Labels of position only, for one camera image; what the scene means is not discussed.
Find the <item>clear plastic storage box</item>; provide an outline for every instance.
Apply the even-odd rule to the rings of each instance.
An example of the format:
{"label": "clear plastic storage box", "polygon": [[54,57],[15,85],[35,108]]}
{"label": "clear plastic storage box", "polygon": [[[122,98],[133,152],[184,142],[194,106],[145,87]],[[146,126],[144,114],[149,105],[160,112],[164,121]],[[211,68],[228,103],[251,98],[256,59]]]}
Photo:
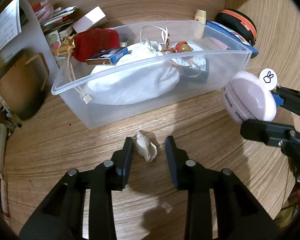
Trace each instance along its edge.
{"label": "clear plastic storage box", "polygon": [[[200,50],[191,52],[182,52],[157,56],[148,59],[135,61],[132,63],[115,66],[113,68],[91,74],[94,65],[87,65],[71,59],[75,81],[69,80],[68,67],[66,63],[59,69],[57,78],[51,89],[53,95],[60,95],[64,102],[71,108],[75,115],[83,122],[83,124],[93,129],[118,120],[122,120],[137,114],[141,114],[162,106],[176,103],[203,93],[207,93],[216,89],[220,89],[226,85],[228,81],[238,71],[245,69],[251,51],[243,44],[234,41],[228,36],[218,32],[208,26],[196,21],[157,21],[144,22],[131,25],[124,25],[113,28],[119,33],[120,42],[128,42],[128,46],[140,42],[140,30],[146,26],[167,26],[170,34],[170,44],[176,44],[180,41],[187,41],[189,44],[195,44]],[[142,31],[142,39],[149,41],[162,42],[161,31],[155,28],[144,28]],[[204,69],[191,69],[186,66],[178,66],[175,63],[181,61],[189,62],[189,60],[204,60]],[[179,71],[178,82],[170,91],[158,95],[138,103],[106,104],[104,102],[91,101],[85,103],[83,96],[78,93],[78,89],[82,90],[88,82],[98,82],[98,79],[116,73],[120,76],[120,72],[133,68],[143,67],[144,75],[152,71],[156,64],[171,64],[172,67],[177,66]],[[145,93],[147,88],[139,86],[136,91],[130,90],[134,82],[139,82],[138,78],[131,75],[127,77],[129,80],[121,87],[117,87],[118,91],[133,93]]]}

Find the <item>white sticker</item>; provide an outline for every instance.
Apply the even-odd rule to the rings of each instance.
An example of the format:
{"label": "white sticker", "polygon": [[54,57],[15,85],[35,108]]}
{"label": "white sticker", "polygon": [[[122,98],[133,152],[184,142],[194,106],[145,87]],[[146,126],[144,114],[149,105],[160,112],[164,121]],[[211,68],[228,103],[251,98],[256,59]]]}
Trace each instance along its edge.
{"label": "white sticker", "polygon": [[271,68],[265,68],[261,71],[259,79],[266,90],[272,90],[277,86],[277,74]]}

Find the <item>white box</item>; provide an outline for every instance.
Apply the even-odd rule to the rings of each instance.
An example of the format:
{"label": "white box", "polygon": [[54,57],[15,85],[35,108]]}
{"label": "white box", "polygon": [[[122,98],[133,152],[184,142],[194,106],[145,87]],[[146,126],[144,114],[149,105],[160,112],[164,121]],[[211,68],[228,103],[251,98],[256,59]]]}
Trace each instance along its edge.
{"label": "white box", "polygon": [[85,16],[83,16],[79,21],[77,21],[72,27],[76,33],[85,32],[89,29],[101,27],[106,24],[108,19],[100,7],[96,7]]}

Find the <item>red pouch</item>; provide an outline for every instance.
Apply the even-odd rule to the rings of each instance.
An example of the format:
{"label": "red pouch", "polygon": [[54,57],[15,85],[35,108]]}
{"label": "red pouch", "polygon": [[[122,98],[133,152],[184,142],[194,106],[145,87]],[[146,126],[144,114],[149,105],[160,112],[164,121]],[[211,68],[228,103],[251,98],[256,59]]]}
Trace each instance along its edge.
{"label": "red pouch", "polygon": [[115,30],[108,29],[93,29],[78,33],[74,37],[74,44],[72,56],[80,62],[85,62],[102,50],[120,47],[119,34]]}

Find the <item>beige cap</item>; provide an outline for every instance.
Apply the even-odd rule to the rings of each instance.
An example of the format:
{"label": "beige cap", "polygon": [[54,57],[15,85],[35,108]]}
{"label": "beige cap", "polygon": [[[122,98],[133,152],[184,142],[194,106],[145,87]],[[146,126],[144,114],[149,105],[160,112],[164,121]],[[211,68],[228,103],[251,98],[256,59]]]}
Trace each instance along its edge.
{"label": "beige cap", "polygon": [[195,13],[196,17],[207,18],[207,12],[202,10],[197,10]]}

